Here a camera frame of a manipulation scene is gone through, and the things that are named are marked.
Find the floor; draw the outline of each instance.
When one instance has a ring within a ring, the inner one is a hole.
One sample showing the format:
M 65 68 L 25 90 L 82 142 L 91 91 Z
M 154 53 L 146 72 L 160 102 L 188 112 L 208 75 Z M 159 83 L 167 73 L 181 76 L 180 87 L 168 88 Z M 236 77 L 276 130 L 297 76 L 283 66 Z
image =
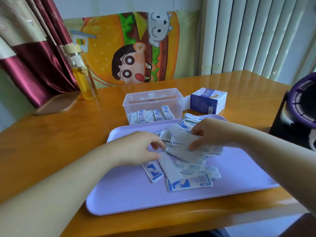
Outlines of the floor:
M 291 215 L 276 219 L 262 220 L 227 227 L 231 237 L 277 237 L 292 225 L 301 215 Z

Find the purple tray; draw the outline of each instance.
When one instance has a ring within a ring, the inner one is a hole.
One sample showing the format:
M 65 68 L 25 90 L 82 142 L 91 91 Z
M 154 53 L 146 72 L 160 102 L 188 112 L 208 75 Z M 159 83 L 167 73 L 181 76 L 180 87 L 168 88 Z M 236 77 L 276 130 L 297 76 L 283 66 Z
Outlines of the purple tray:
M 225 120 L 218 115 L 204 115 Z M 166 130 L 180 119 L 121 126 L 111 131 L 108 142 L 134 131 Z M 223 155 L 208 158 L 206 165 L 219 169 L 221 178 L 214 187 L 167 192 L 165 177 L 151 183 L 143 168 L 116 167 L 109 171 L 89 194 L 86 206 L 94 215 L 109 215 L 187 201 L 214 198 L 279 186 L 243 150 L 225 147 Z

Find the black hair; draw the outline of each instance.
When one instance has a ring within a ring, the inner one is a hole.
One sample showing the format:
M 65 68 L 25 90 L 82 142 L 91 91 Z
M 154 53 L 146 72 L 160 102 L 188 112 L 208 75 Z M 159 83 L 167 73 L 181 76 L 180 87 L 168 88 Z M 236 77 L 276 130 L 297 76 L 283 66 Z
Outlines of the black hair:
M 113 55 L 113 59 L 112 59 L 112 75 L 115 79 L 120 80 L 120 76 L 118 75 L 118 73 L 120 72 L 120 68 L 119 66 L 121 66 L 123 63 L 121 62 L 120 58 L 122 58 L 122 56 L 128 54 L 128 53 L 133 53 L 136 52 L 134 49 L 134 45 L 133 44 L 128 44 L 125 46 L 122 46 L 120 49 L 118 49 L 114 55 Z

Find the pile of bandages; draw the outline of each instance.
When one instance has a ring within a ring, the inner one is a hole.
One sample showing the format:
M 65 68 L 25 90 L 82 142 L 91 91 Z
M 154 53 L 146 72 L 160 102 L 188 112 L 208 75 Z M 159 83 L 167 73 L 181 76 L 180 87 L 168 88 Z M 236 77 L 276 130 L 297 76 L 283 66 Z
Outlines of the pile of bandages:
M 131 113 L 129 124 L 135 125 L 172 119 L 174 119 L 174 115 L 170 111 L 169 106 L 164 105 L 160 110 L 141 110 Z
M 187 113 L 178 124 L 171 125 L 168 130 L 156 131 L 166 144 L 166 149 L 160 153 L 158 162 L 167 176 L 166 185 L 169 192 L 212 187 L 212 181 L 221 177 L 218 169 L 205 166 L 205 161 L 208 157 L 221 155 L 222 147 L 209 145 L 196 151 L 188 149 L 193 141 L 200 138 L 192 135 L 190 131 L 201 120 L 202 118 Z M 174 163 L 168 154 L 177 157 L 178 160 Z M 142 164 L 152 182 L 163 177 L 163 173 L 155 165 L 154 162 Z

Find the clear plastic box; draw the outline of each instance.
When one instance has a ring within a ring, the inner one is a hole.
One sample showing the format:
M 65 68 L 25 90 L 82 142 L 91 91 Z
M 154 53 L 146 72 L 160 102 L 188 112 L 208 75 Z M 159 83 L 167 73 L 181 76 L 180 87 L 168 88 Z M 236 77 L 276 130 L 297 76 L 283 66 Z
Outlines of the clear plastic box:
M 176 119 L 182 118 L 183 96 L 177 88 L 144 91 L 126 94 L 123 107 L 128 122 L 131 113 L 141 110 L 161 109 L 163 105 L 169 106 Z

